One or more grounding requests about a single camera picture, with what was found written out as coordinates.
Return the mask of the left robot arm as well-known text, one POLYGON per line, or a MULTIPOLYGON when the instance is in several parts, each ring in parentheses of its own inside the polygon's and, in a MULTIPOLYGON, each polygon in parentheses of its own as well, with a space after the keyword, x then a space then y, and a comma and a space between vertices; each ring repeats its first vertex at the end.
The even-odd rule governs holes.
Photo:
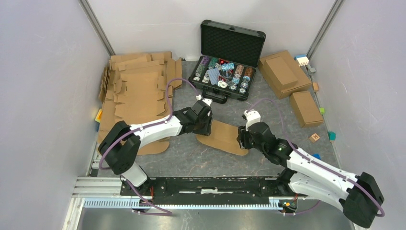
POLYGON ((135 159, 141 148, 152 142, 194 133, 208 136, 211 134, 213 114, 211 99, 198 100, 192 107, 173 112, 162 119, 144 124, 128 125, 117 122, 98 147, 105 161, 116 175, 123 176, 132 183, 132 189, 138 195, 150 190, 150 181, 135 159))

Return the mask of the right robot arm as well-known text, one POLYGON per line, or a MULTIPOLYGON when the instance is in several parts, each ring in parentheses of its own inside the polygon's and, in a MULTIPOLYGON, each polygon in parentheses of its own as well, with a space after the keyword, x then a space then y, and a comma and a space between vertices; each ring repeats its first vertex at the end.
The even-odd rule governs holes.
POLYGON ((271 163, 284 167, 276 183, 281 195, 293 192, 316 198, 363 228, 369 228, 376 217, 385 216, 384 196, 371 174, 336 168, 292 142, 276 138, 264 122, 240 126, 237 131, 242 149, 256 149, 271 163))

